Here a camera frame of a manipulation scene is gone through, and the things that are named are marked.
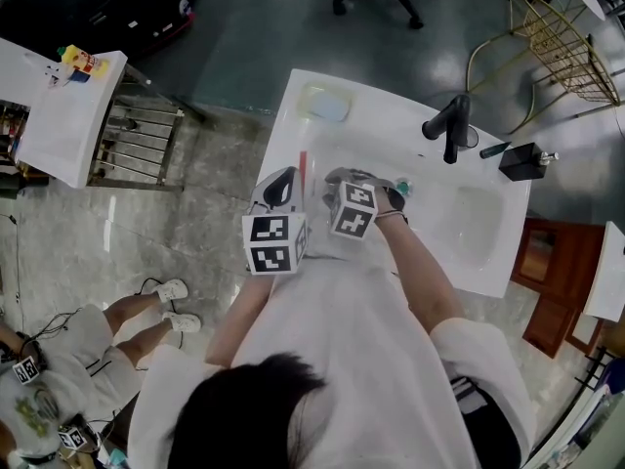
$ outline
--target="white sink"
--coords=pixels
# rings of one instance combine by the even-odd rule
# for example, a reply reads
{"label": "white sink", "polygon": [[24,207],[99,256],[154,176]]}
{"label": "white sink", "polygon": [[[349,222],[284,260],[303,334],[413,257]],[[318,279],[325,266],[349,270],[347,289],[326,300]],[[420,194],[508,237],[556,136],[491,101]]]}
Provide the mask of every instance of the white sink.
{"label": "white sink", "polygon": [[[340,123],[303,118],[302,88],[320,82],[349,90],[353,102]],[[327,232],[321,201],[325,176],[337,167],[358,168],[413,184],[404,212],[410,227],[457,288],[502,297],[512,271],[529,196],[529,182],[512,183],[498,170],[501,155],[482,160],[479,150],[500,141],[478,129],[479,145],[442,160],[444,135],[428,141],[421,125],[437,111],[347,80],[293,70],[271,133],[259,182],[306,157],[305,200],[312,227],[309,255],[329,255],[396,269],[377,229],[364,242]]]}

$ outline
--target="white t-shirt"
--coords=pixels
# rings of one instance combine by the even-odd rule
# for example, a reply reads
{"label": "white t-shirt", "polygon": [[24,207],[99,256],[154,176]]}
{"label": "white t-shirt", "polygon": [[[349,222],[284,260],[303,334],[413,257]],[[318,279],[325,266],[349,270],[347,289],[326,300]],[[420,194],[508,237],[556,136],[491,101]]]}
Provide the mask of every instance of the white t-shirt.
{"label": "white t-shirt", "polygon": [[46,347],[44,354],[49,369],[29,384],[22,385],[10,368],[0,375],[0,420],[15,438],[19,456],[57,451],[59,426],[85,411],[94,393],[89,373],[78,360]]}
{"label": "white t-shirt", "polygon": [[[503,334],[447,320],[430,336],[398,280],[379,268],[307,260],[276,283],[232,366],[295,353],[327,382],[300,402],[302,468],[478,468],[450,379],[468,376],[497,401],[527,459],[531,402]],[[164,469],[168,437],[194,388],[218,367],[157,349],[133,415],[133,469]]]}

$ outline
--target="white sneaker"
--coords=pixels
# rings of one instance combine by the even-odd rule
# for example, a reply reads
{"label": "white sneaker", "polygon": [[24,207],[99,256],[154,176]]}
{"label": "white sneaker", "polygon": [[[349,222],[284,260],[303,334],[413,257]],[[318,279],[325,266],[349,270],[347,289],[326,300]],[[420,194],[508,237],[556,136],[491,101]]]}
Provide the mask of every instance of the white sneaker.
{"label": "white sneaker", "polygon": [[176,299],[184,299],[188,297],[188,288],[181,279],[170,279],[162,285],[158,285],[152,290],[152,293],[158,293],[160,302],[169,302]]}
{"label": "white sneaker", "polygon": [[175,332],[195,333],[202,327],[202,323],[196,315],[178,315],[167,311],[163,315],[163,319],[166,318],[172,322],[172,329]]}

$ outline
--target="wooden cabinet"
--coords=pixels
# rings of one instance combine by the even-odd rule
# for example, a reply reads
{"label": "wooden cabinet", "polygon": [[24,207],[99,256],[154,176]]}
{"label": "wooden cabinet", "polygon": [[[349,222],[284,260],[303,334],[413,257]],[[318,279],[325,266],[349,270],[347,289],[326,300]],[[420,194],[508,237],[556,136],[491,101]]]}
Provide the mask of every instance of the wooden cabinet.
{"label": "wooden cabinet", "polygon": [[527,218],[512,280],[541,294],[523,339],[550,356],[571,336],[586,305],[604,239],[604,226]]}

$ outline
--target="white shorts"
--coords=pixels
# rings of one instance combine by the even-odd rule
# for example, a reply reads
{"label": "white shorts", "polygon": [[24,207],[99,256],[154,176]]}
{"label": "white shorts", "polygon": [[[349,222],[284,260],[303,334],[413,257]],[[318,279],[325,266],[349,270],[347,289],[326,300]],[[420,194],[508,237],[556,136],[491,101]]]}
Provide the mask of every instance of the white shorts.
{"label": "white shorts", "polygon": [[55,351],[75,357],[89,372],[96,388],[97,405],[89,405],[90,418],[110,416],[141,390],[142,380],[128,357],[113,347],[113,334],[104,313],[88,305],[67,322],[67,331],[48,342]]}

